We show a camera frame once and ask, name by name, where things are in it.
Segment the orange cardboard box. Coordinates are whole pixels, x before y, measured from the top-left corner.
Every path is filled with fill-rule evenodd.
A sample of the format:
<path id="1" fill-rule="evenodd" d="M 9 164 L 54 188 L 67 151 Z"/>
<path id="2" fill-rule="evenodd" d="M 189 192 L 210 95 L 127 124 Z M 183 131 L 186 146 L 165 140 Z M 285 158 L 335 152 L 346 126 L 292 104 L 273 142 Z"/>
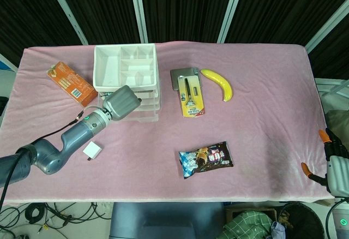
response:
<path id="1" fill-rule="evenodd" d="M 48 77 L 66 94 L 83 107 L 98 95 L 95 88 L 64 62 L 58 62 L 47 71 Z"/>

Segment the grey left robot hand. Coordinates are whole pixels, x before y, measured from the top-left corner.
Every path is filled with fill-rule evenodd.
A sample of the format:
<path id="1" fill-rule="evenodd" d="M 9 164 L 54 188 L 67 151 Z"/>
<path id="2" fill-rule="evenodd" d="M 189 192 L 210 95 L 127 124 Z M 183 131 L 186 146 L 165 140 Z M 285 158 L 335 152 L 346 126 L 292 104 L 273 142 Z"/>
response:
<path id="1" fill-rule="evenodd" d="M 103 102 L 106 110 L 114 121 L 120 121 L 127 117 L 141 105 L 142 100 L 127 85 L 108 95 Z"/>

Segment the green plaid cloth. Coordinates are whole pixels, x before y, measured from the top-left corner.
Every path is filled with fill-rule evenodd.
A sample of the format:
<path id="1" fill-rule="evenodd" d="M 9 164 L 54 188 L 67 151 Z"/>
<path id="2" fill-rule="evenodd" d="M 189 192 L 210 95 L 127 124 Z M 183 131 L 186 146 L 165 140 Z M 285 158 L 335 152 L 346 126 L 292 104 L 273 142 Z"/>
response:
<path id="1" fill-rule="evenodd" d="M 260 212 L 243 212 L 223 226 L 216 239 L 266 239 L 273 221 Z"/>

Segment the yellow banana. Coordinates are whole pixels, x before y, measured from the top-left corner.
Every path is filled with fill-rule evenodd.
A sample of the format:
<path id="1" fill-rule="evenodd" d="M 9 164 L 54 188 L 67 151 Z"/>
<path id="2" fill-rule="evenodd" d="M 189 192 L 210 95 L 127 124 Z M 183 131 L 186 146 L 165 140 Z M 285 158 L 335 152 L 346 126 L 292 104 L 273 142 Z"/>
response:
<path id="1" fill-rule="evenodd" d="M 233 88 L 223 76 L 210 69 L 201 69 L 201 74 L 221 87 L 224 102 L 228 102 L 232 99 Z"/>

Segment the clear plastic drawer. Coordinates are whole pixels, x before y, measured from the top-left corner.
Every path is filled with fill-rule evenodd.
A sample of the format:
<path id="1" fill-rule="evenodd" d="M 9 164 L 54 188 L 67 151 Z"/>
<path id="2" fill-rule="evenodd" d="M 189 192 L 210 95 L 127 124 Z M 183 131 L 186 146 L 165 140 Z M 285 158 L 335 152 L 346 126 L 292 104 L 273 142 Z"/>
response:
<path id="1" fill-rule="evenodd" d="M 139 99 L 141 104 L 121 121 L 156 122 L 158 121 L 158 111 L 160 110 L 160 95 L 157 90 L 136 91 L 130 90 Z"/>

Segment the dark snack bag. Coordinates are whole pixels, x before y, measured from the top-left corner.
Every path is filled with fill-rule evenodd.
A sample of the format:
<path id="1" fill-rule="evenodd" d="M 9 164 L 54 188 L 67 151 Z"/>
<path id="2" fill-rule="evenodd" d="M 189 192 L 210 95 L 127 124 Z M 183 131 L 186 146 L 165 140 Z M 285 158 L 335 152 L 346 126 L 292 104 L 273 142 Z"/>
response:
<path id="1" fill-rule="evenodd" d="M 234 166 L 226 141 L 194 151 L 179 152 L 179 162 L 182 166 L 184 179 L 195 173 Z"/>

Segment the white drawer organizer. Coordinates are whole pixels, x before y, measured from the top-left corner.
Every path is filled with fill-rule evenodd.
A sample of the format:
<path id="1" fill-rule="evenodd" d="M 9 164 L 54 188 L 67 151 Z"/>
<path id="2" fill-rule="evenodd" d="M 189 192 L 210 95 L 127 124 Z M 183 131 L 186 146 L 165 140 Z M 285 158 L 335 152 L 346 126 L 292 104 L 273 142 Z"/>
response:
<path id="1" fill-rule="evenodd" d="M 142 99 L 138 111 L 160 109 L 160 79 L 155 44 L 97 45 L 93 86 L 101 96 L 129 86 Z"/>

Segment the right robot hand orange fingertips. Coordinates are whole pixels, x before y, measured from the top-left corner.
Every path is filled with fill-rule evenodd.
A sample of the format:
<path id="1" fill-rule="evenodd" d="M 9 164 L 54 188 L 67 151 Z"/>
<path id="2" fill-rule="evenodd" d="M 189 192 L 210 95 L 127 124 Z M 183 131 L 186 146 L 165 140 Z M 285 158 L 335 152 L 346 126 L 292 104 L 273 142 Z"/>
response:
<path id="1" fill-rule="evenodd" d="M 349 151 L 329 128 L 318 134 L 324 144 L 327 173 L 325 177 L 317 176 L 301 162 L 302 171 L 308 179 L 326 187 L 333 197 L 349 198 Z"/>

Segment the white charger cube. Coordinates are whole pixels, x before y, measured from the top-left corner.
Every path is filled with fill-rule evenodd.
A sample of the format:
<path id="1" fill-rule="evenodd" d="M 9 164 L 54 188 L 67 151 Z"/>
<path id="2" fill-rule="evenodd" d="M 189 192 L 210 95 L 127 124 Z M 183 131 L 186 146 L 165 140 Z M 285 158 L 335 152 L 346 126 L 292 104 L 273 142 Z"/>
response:
<path id="1" fill-rule="evenodd" d="M 87 160 L 90 161 L 95 159 L 102 149 L 102 147 L 93 141 L 90 141 L 89 144 L 83 149 L 83 153 L 88 157 Z"/>

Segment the blue white crumpled cloth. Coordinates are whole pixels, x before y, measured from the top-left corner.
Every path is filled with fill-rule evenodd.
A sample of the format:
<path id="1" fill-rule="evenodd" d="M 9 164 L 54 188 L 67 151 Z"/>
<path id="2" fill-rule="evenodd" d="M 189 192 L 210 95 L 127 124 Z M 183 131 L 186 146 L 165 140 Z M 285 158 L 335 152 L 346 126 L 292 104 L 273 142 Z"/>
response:
<path id="1" fill-rule="evenodd" d="M 286 239 L 285 227 L 279 222 L 273 222 L 271 225 L 272 239 Z"/>

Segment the black trash bin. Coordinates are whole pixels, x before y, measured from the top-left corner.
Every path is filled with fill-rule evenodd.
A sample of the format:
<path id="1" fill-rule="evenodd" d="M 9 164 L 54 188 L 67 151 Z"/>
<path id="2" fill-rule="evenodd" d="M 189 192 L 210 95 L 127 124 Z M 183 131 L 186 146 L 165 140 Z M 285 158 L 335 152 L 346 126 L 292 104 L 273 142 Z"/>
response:
<path id="1" fill-rule="evenodd" d="M 285 227 L 286 239 L 325 239 L 325 232 L 318 215 L 300 202 L 285 204 L 278 222 Z"/>

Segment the yellow razor blister pack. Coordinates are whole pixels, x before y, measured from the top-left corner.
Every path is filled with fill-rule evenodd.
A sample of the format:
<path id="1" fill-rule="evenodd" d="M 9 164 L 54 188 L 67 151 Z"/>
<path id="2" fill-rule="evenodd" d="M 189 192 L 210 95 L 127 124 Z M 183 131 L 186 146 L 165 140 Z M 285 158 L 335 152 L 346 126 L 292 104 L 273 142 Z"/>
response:
<path id="1" fill-rule="evenodd" d="M 204 115 L 205 108 L 198 76 L 180 76 L 178 87 L 182 115 L 187 118 Z"/>

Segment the white partition frame post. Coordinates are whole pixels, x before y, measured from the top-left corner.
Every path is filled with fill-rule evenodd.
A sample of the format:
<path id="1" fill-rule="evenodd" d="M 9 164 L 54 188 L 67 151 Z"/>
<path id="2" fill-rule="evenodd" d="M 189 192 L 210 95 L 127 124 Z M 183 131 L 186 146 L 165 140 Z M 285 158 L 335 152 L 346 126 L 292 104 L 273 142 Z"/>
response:
<path id="1" fill-rule="evenodd" d="M 148 34 L 146 27 L 145 12 L 143 8 L 143 0 L 133 0 L 134 11 L 136 16 L 137 27 L 141 43 L 148 43 Z"/>
<path id="2" fill-rule="evenodd" d="M 66 0 L 57 0 L 58 4 L 61 6 L 62 10 L 64 11 L 66 17 L 68 18 L 70 24 L 72 25 L 75 33 L 77 34 L 80 42 L 82 45 L 88 45 L 88 40 L 83 33 L 78 21 L 76 20 L 73 12 L 70 9 L 70 6 L 68 5 Z"/>
<path id="3" fill-rule="evenodd" d="M 235 11 L 237 9 L 239 0 L 228 0 L 227 8 L 225 11 L 224 19 L 221 24 L 221 29 L 218 35 L 217 43 L 222 44 L 225 42 L 230 25 L 232 23 Z"/>
<path id="4" fill-rule="evenodd" d="M 310 53 L 347 15 L 349 14 L 349 0 L 345 0 L 332 14 L 324 25 L 305 45 L 307 53 Z"/>

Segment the grey flat wallet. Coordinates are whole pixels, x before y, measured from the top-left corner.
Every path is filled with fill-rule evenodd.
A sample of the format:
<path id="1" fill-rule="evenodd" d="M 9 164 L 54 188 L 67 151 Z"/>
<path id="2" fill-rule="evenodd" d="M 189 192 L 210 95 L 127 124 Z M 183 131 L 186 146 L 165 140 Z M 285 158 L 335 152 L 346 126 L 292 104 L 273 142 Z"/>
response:
<path id="1" fill-rule="evenodd" d="M 185 76 L 197 76 L 199 83 L 201 85 L 201 79 L 199 75 L 199 69 L 197 67 L 192 67 L 192 68 L 180 68 L 180 69 L 172 69 L 170 70 L 170 75 L 171 75 L 171 82 L 172 82 L 172 89 L 174 91 L 179 90 L 178 86 L 178 78 L 179 77 L 185 77 Z"/>

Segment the pink tablecloth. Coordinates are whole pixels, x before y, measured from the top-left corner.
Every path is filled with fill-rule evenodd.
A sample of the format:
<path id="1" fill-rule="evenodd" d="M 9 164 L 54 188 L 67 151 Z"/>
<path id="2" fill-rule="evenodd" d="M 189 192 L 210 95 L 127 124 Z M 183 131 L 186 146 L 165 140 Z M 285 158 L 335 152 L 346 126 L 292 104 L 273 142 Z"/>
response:
<path id="1" fill-rule="evenodd" d="M 53 175 L 32 167 L 9 186 L 8 204 L 35 201 L 308 201 L 327 199 L 301 162 L 326 172 L 318 131 L 326 126 L 305 48 L 285 44 L 157 45 L 161 108 L 156 122 L 112 122 L 88 161 L 76 151 Z M 170 70 L 195 66 L 229 80 L 231 101 L 202 79 L 205 114 L 182 115 Z M 179 152 L 226 141 L 234 166 L 184 179 Z"/>

